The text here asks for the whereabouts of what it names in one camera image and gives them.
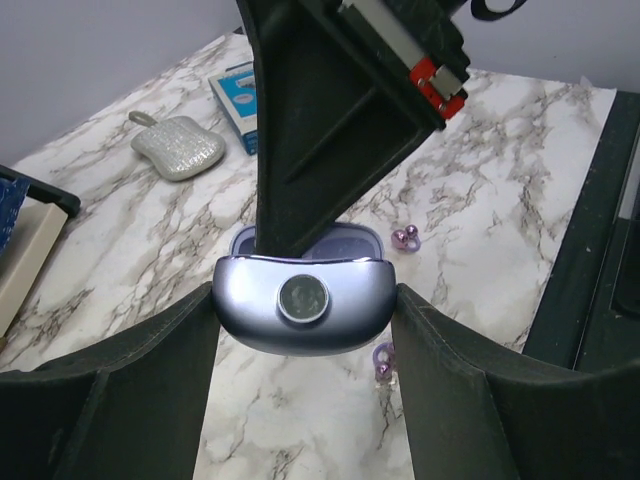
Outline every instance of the marble countertop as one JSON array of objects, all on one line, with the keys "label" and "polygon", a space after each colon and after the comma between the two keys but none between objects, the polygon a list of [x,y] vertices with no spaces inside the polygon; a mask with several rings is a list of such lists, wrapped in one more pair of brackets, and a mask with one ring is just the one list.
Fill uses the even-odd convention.
[{"label": "marble countertop", "polygon": [[[10,331],[2,370],[93,344],[211,279],[254,220],[256,158],[207,77],[250,58],[245,37],[219,39],[15,166],[83,207]],[[478,71],[466,88],[468,105],[446,131],[342,220],[381,235],[400,282],[521,350],[615,92]],[[162,180],[129,147],[141,130],[131,110],[193,117],[225,137],[224,162],[193,181]],[[408,223],[421,230],[415,255],[390,244]],[[374,346],[285,358],[221,332],[194,478],[413,478],[398,387],[376,388]]]}]

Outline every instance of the black frame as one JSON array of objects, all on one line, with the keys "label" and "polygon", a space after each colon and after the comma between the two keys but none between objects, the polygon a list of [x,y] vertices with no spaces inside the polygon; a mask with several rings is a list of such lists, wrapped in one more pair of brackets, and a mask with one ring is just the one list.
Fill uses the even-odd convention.
[{"label": "black frame", "polygon": [[640,126],[640,95],[618,92],[523,353],[576,368]]}]

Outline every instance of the product box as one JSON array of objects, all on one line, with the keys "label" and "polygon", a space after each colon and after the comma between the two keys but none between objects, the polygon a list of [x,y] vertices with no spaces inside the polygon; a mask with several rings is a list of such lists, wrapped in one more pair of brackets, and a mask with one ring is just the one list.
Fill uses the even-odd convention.
[{"label": "product box", "polygon": [[249,155],[258,151],[258,111],[253,62],[209,78],[216,100]]}]

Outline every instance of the purple bead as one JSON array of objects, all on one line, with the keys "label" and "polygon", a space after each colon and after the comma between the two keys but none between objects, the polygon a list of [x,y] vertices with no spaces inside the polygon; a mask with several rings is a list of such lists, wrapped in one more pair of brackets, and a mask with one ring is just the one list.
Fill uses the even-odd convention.
[{"label": "purple bead", "polygon": [[407,225],[407,228],[404,229],[407,232],[407,236],[411,239],[418,238],[418,227],[415,225]]},{"label": "purple bead", "polygon": [[396,230],[391,234],[391,244],[400,250],[404,250],[409,241],[409,236],[404,230]]}]

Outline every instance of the silver glitter case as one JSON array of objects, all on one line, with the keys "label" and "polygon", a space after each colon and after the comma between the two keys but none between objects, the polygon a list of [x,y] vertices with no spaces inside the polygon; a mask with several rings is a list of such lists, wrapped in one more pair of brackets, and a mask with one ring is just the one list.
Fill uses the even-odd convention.
[{"label": "silver glitter case", "polygon": [[134,137],[131,148],[151,160],[158,173],[169,181],[191,178],[224,156],[224,139],[192,118],[179,116],[156,122],[145,113],[131,112],[129,119],[148,127]]}]

